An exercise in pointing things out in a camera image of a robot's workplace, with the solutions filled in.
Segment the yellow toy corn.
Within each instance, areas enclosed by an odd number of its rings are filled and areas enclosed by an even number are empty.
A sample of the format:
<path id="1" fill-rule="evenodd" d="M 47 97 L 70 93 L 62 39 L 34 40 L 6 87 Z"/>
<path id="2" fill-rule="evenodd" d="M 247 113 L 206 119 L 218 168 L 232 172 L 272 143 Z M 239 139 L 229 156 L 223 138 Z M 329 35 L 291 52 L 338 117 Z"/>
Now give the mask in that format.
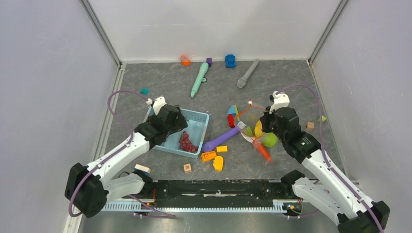
<path id="1" fill-rule="evenodd" d="M 260 120 L 255 124 L 254 134 L 255 137 L 262 137 L 265 134 L 265 132 L 262 130 L 262 123 Z"/>

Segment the light blue plastic basket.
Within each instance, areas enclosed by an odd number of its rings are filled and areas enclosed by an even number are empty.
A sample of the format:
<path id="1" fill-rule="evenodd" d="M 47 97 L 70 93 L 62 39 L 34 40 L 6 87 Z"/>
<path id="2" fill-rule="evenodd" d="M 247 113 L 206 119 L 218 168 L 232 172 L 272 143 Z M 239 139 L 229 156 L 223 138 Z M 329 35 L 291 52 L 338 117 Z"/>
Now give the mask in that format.
<path id="1" fill-rule="evenodd" d="M 163 151 L 171 154 L 181 155 L 189 158 L 198 158 L 204 143 L 206 129 L 209 123 L 209 114 L 188 109 L 181 109 L 188 126 L 177 133 L 170 135 L 160 146 L 153 147 L 153 150 Z M 189 134 L 189 139 L 194 146 L 199 147 L 196 153 L 187 152 L 179 148 L 179 138 L 183 131 Z"/>

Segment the light red grape bunch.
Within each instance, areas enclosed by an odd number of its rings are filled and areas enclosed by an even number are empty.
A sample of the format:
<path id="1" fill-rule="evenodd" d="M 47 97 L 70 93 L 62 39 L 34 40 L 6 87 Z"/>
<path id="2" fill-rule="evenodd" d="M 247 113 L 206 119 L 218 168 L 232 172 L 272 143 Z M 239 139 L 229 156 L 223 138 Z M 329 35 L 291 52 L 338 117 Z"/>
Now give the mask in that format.
<path id="1" fill-rule="evenodd" d="M 179 139 L 179 148 L 186 152 L 196 153 L 199 147 L 194 145 L 189 138 L 189 134 L 183 131 Z"/>

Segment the clear orange zip bag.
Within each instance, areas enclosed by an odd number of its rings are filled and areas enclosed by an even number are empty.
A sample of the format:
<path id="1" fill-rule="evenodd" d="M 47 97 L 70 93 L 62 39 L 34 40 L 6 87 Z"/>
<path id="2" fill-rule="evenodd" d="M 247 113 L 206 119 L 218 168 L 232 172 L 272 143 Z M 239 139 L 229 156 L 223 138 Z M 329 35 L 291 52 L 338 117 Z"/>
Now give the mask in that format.
<path id="1" fill-rule="evenodd" d="M 252 99 L 246 103 L 246 108 L 236 113 L 235 126 L 242 137 L 253 146 L 254 152 L 271 163 L 273 158 L 269 149 L 277 144 L 278 138 L 274 133 L 265 133 L 262 129 L 260 117 L 265 111 L 264 107 L 254 103 Z"/>

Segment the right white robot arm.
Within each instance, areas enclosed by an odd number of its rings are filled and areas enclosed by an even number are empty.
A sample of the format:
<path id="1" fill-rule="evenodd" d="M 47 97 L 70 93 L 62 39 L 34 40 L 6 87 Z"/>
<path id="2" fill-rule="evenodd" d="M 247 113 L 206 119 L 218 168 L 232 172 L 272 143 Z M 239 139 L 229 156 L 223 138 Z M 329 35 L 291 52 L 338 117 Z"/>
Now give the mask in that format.
<path id="1" fill-rule="evenodd" d="M 323 188 L 294 170 L 281 178 L 281 193 L 298 196 L 328 216 L 341 233 L 382 233 L 390 208 L 383 201 L 373 201 L 356 187 L 332 162 L 320 142 L 302 130 L 296 111 L 290 107 L 272 110 L 260 117 L 262 130 L 274 133 L 286 153 L 308 169 Z"/>

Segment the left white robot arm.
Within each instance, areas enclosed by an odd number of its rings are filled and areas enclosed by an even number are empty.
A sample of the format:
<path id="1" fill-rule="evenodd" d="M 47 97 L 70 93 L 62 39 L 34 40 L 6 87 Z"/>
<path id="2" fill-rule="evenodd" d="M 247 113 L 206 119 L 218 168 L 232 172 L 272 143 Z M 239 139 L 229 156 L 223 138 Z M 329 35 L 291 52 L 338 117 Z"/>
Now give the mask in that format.
<path id="1" fill-rule="evenodd" d="M 141 176 L 131 173 L 113 179 L 122 168 L 140 155 L 188 126 L 178 105 L 157 107 L 153 115 L 139 124 L 125 140 L 103 157 L 87 164 L 76 163 L 69 171 L 65 197 L 69 200 L 69 215 L 88 218 L 100 212 L 110 200 L 130 194 L 141 198 L 151 195 L 153 185 Z"/>

